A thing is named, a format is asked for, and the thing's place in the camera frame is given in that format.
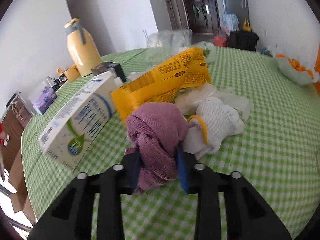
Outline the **yellow snack bag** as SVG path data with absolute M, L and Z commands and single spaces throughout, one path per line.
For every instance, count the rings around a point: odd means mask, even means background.
M 193 47 L 162 62 L 111 93 L 122 122 L 148 102 L 171 102 L 181 89 L 210 83 L 203 49 Z

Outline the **clear plastic packaging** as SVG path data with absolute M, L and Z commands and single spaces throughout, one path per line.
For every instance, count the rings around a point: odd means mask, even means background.
M 163 30 L 153 33 L 146 43 L 146 61 L 162 63 L 176 54 L 188 49 L 192 40 L 191 29 Z

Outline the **white milk carton box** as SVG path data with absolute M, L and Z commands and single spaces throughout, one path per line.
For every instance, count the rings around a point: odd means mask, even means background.
M 74 171 L 116 108 L 111 92 L 118 88 L 111 72 L 90 79 L 57 112 L 37 142 L 41 150 Z

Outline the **brown wooden chair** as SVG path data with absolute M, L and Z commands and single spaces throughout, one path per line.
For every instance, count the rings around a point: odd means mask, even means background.
M 12 99 L 1 121 L 2 127 L 9 140 L 1 145 L 4 168 L 10 171 L 16 155 L 21 149 L 22 133 L 31 120 L 31 113 L 20 97 Z

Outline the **black bag on floor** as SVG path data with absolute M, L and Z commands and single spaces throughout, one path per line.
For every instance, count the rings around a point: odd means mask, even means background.
M 240 50 L 254 51 L 259 41 L 259 36 L 252 31 L 231 31 L 228 38 L 228 47 Z

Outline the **purple cloth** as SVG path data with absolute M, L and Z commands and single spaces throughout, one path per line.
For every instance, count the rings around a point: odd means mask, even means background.
M 175 180 L 176 148 L 183 141 L 188 123 L 173 103 L 145 103 L 134 110 L 125 121 L 131 147 L 126 154 L 140 153 L 140 168 L 135 192 L 155 189 Z

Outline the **purple tissue box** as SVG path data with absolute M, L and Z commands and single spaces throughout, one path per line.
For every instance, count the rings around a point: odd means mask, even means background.
M 43 115 L 56 98 L 55 90 L 45 81 L 42 81 L 28 97 L 39 115 Z

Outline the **green checked tablecloth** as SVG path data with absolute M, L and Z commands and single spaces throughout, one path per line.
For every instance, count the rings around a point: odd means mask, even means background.
M 319 96 L 284 77 L 272 58 L 217 47 L 208 66 L 213 85 L 231 88 L 252 104 L 242 134 L 226 138 L 201 162 L 216 172 L 241 172 L 277 213 L 292 237 L 304 229 L 319 205 Z M 87 82 L 63 85 L 44 113 L 22 134 L 22 161 L 29 199 L 41 217 L 77 173 L 99 174 L 121 161 L 129 146 L 126 129 L 114 115 L 93 141 L 75 171 L 44 154 L 38 138 L 57 111 Z M 127 239 L 192 239 L 197 197 L 172 181 L 140 196 L 122 196 Z

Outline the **yellow round tin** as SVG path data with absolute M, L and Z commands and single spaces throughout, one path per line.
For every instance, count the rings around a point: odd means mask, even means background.
M 75 64 L 64 70 L 63 73 L 69 82 L 73 82 L 80 77 L 80 73 Z

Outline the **dark blue pet supplement box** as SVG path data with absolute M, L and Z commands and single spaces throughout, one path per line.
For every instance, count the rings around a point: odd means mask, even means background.
M 123 69 L 119 63 L 115 62 L 102 62 L 101 64 L 95 66 L 92 69 L 92 74 L 97 76 L 99 74 L 111 72 L 115 77 L 119 77 L 122 82 L 126 82 L 126 76 L 123 72 Z

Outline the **yellow thermos jug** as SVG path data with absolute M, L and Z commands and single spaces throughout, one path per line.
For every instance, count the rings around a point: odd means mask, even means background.
M 94 67 L 102 63 L 92 36 L 82 27 L 78 18 L 73 18 L 65 25 L 65 33 L 68 52 L 80 76 L 88 76 Z

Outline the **white knit glove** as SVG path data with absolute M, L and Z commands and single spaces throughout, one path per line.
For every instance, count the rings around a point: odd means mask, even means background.
M 241 134 L 245 128 L 234 108 L 212 96 L 200 103 L 187 123 L 189 128 L 182 148 L 184 152 L 194 154 L 197 160 L 205 154 L 216 154 L 224 139 Z

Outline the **dark entrance door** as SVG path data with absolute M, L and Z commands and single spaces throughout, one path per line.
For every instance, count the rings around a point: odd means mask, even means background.
M 217 0 L 183 0 L 188 26 L 193 33 L 213 34 L 220 27 Z

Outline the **bowl of oranges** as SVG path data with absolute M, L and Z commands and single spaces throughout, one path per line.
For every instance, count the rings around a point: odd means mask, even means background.
M 277 54 L 273 58 L 279 71 L 290 81 L 305 87 L 319 81 L 319 74 L 313 70 L 306 69 L 296 59 L 291 59 L 283 54 Z

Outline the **cardboard box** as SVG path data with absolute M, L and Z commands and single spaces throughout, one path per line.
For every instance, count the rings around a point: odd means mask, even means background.
M 21 150 L 19 150 L 19 152 L 17 153 L 16 158 L 12 164 L 9 172 L 8 182 L 16 190 L 16 193 L 10 195 L 14 213 L 22 211 L 27 220 L 29 220 L 29 222 L 34 225 L 36 223 L 36 217 L 31 206 L 27 187 L 25 184 Z

